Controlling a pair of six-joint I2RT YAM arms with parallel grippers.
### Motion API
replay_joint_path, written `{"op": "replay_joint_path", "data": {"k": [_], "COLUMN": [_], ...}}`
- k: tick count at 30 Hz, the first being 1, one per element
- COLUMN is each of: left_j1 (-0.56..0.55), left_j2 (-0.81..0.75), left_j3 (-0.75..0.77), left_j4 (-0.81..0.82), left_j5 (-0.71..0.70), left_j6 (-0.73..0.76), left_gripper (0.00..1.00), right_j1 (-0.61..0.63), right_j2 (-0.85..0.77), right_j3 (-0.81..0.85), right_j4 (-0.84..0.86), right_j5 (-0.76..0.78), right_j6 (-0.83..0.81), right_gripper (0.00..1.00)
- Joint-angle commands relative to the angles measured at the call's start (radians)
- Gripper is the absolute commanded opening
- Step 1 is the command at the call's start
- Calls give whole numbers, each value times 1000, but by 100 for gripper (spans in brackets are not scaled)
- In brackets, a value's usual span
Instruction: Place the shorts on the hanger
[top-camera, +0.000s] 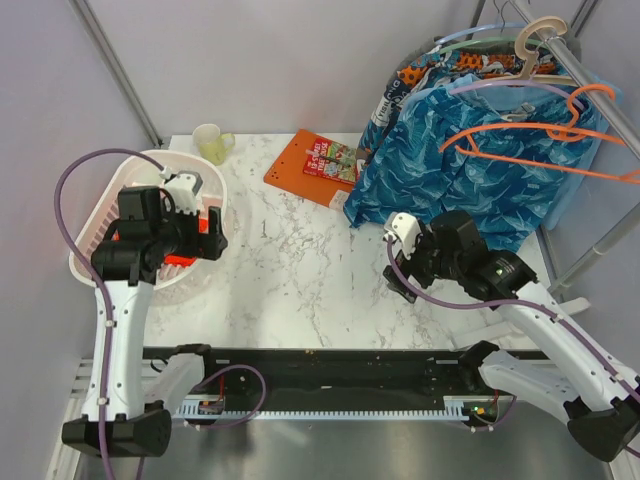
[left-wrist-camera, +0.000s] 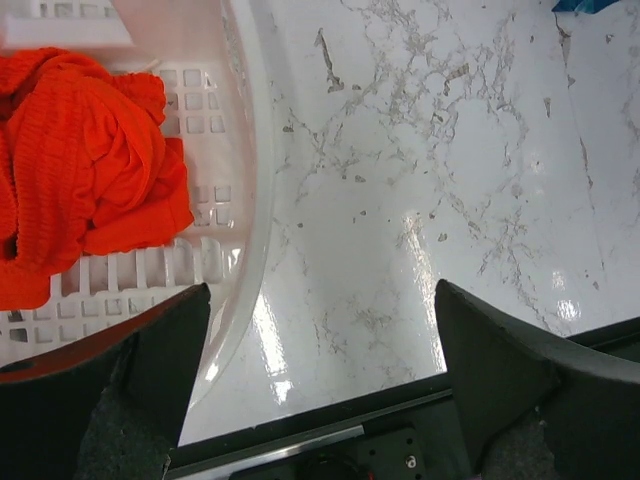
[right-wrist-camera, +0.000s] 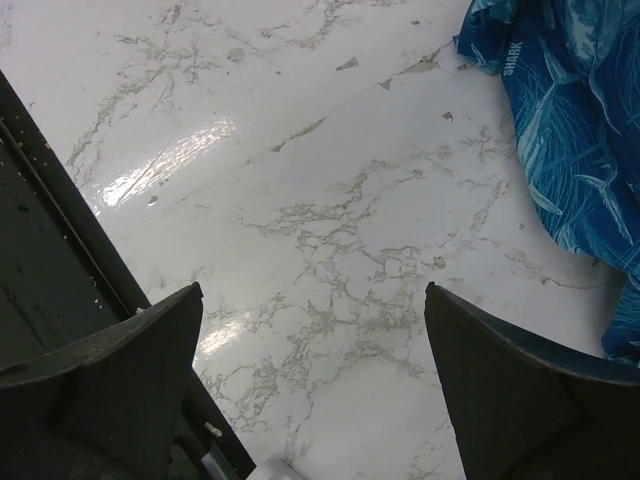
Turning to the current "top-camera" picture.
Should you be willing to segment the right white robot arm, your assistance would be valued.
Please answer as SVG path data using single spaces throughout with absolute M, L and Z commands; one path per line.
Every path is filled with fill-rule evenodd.
M 394 213 L 384 225 L 391 290 L 459 310 L 425 290 L 435 280 L 456 282 L 472 298 L 470 309 L 490 308 L 522 331 L 556 365 L 551 374 L 481 340 L 458 368 L 467 392 L 506 392 L 552 415 L 591 456 L 604 462 L 628 450 L 639 434 L 639 374 L 580 327 L 515 253 L 492 250 L 464 211 L 430 224 Z

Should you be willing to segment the orange mesh shorts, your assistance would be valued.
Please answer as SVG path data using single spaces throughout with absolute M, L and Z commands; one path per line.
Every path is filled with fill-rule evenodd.
M 197 259 L 184 259 L 179 257 L 164 258 L 160 242 L 160 226 L 164 219 L 155 220 L 114 220 L 107 229 L 103 243 L 113 246 L 116 257 L 123 257 L 129 251 L 141 251 L 145 265 L 159 268 L 161 265 L 189 267 Z M 206 220 L 201 219 L 200 229 L 205 229 Z

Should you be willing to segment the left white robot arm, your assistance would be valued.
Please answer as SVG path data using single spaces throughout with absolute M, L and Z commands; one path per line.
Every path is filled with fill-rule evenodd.
M 107 457 L 159 457 L 169 445 L 172 414 L 193 388 L 208 393 L 219 369 L 203 344 L 177 347 L 144 390 L 145 322 L 156 280 L 169 256 L 216 261 L 228 245 L 224 208 L 211 205 L 200 228 L 190 189 L 126 187 L 118 216 L 91 255 L 96 275 L 97 331 L 87 397 L 79 418 L 64 423 L 62 442 Z

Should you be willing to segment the orange plastic hanger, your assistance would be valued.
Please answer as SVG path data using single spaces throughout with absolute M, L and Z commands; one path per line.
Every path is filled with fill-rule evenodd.
M 510 157 L 510 156 L 504 156 L 504 155 L 490 154 L 490 153 L 482 152 L 477 146 L 473 138 L 474 134 L 481 133 L 481 132 L 494 131 L 494 130 L 504 130 L 504 129 L 506 130 L 512 130 L 512 129 L 542 130 L 553 141 L 575 143 L 575 142 L 585 140 L 587 138 L 595 138 L 605 142 L 622 145 L 629 148 L 627 143 L 621 138 L 614 137 L 609 134 L 601 133 L 596 130 L 578 128 L 576 126 L 578 120 L 580 119 L 580 113 L 577 107 L 574 105 L 574 101 L 577 99 L 579 95 L 592 93 L 592 92 L 604 93 L 609 100 L 612 100 L 612 101 L 616 100 L 616 93 L 611 87 L 601 83 L 588 84 L 586 86 L 577 88 L 573 93 L 570 94 L 570 97 L 566 100 L 567 109 L 572 114 L 571 120 L 566 125 L 541 123 L 541 122 L 499 122 L 495 124 L 471 127 L 453 135 L 451 138 L 446 140 L 439 147 L 439 152 L 443 153 L 449 147 L 453 146 L 458 153 L 469 155 L 472 157 L 482 158 L 486 160 L 494 160 L 494 161 L 518 164 L 523 166 L 560 171 L 560 172 L 569 173 L 569 174 L 584 175 L 587 177 L 593 177 L 593 178 L 598 178 L 603 180 L 611 180 L 619 183 L 638 185 L 639 184 L 638 169 L 622 175 L 613 175 L 613 174 L 607 174 L 607 173 L 602 173 L 598 171 L 591 171 L 586 169 L 557 165 L 550 162 L 541 162 L 541 161 L 534 161 L 534 160 L 528 160 L 528 159 L 522 159 L 522 158 L 516 158 L 516 157 Z

